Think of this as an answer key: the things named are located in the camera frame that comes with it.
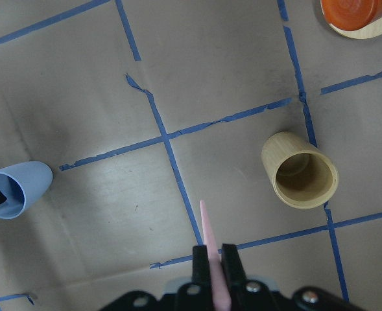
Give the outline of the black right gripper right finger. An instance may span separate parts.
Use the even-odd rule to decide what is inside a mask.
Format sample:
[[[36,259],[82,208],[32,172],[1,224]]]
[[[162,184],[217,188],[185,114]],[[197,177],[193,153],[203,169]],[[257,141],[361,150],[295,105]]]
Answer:
[[[228,289],[242,287],[247,277],[235,244],[222,245],[221,264]]]

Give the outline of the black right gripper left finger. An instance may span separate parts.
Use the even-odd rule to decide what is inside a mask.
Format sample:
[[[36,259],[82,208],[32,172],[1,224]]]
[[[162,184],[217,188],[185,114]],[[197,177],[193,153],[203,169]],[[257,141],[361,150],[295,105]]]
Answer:
[[[208,249],[205,245],[193,247],[192,285],[199,286],[204,291],[210,291],[210,266]]]

